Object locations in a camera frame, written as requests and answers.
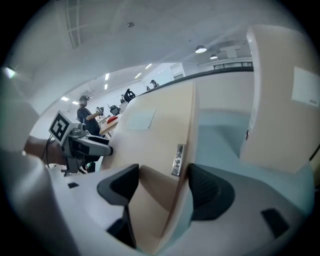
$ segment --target white label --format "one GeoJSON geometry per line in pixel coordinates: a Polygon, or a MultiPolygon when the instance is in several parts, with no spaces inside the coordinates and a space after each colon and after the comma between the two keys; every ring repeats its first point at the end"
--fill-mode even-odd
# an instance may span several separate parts
{"type": "Polygon", "coordinates": [[[319,108],[320,77],[295,66],[292,99],[319,108]]]}

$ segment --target ceiling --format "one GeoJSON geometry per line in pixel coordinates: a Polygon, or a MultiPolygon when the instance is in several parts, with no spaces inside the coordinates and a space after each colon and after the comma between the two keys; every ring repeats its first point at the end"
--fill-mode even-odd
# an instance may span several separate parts
{"type": "Polygon", "coordinates": [[[72,108],[78,108],[79,106],[72,104],[73,101],[79,102],[79,98],[82,95],[90,96],[94,98],[96,96],[101,96],[103,93],[108,93],[119,87],[135,83],[140,81],[143,77],[147,76],[151,71],[156,69],[159,64],[152,64],[148,69],[145,69],[147,65],[139,65],[134,67],[128,67],[121,69],[109,74],[108,80],[105,80],[105,74],[101,75],[93,80],[90,80],[83,85],[77,87],[73,91],[64,94],[68,101],[63,101],[59,99],[55,104],[50,107],[53,112],[69,111],[72,108]],[[138,73],[142,72],[142,75],[135,79],[138,73]]]}
{"type": "Polygon", "coordinates": [[[148,63],[202,64],[211,53],[226,58],[225,46],[241,46],[238,56],[248,57],[249,25],[298,27],[270,2],[52,0],[26,26],[5,64],[15,68],[14,82],[41,113],[105,73],[148,63]],[[198,45],[208,51],[195,54],[198,45]]]}

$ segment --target black foam pad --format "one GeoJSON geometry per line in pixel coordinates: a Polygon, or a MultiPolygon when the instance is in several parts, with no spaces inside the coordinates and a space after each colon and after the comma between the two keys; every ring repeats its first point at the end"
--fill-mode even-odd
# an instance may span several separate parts
{"type": "Polygon", "coordinates": [[[188,166],[189,187],[193,197],[191,220],[214,220],[234,202],[235,190],[226,181],[191,163],[188,166]]]}

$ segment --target dark shirt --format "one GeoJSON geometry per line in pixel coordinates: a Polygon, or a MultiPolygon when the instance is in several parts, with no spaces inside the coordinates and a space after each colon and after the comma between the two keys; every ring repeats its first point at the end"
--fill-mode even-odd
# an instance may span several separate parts
{"type": "Polygon", "coordinates": [[[97,122],[97,120],[95,118],[91,119],[91,120],[87,120],[86,117],[92,115],[91,112],[85,108],[85,107],[80,107],[77,112],[76,115],[78,117],[78,119],[80,120],[80,122],[82,124],[85,124],[86,126],[86,130],[91,134],[91,135],[95,135],[98,136],[100,133],[100,127],[99,124],[97,122]]]}

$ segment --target cap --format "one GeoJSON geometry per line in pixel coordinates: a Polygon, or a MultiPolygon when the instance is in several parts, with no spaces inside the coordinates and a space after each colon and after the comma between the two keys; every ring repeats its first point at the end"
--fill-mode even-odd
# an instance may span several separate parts
{"type": "Polygon", "coordinates": [[[83,100],[88,101],[88,100],[90,100],[90,97],[88,97],[88,96],[86,96],[86,95],[82,95],[82,96],[80,97],[79,101],[83,101],[83,100]]]}

